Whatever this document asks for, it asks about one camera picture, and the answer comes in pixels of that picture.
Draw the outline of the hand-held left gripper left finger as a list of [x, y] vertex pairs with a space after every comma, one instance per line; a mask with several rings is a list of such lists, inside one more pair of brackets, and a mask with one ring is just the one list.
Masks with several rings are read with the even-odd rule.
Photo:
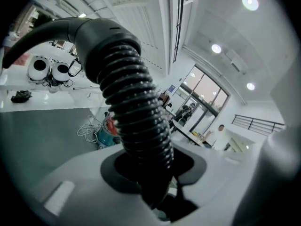
[[[174, 143], [192, 167], [176, 180], [183, 202], [174, 226], [231, 226], [258, 162], [258, 149], [245, 154]], [[56, 226], [159, 226], [140, 187], [110, 169], [124, 155], [121, 145], [72, 158], [42, 179], [34, 197]]]

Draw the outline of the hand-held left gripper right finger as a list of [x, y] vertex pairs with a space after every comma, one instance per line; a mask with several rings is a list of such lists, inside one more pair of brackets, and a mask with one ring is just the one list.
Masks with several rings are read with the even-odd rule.
[[286, 200], [294, 197], [294, 184], [299, 184], [299, 127], [287, 127], [263, 143], [232, 224], [255, 226], [288, 217]]

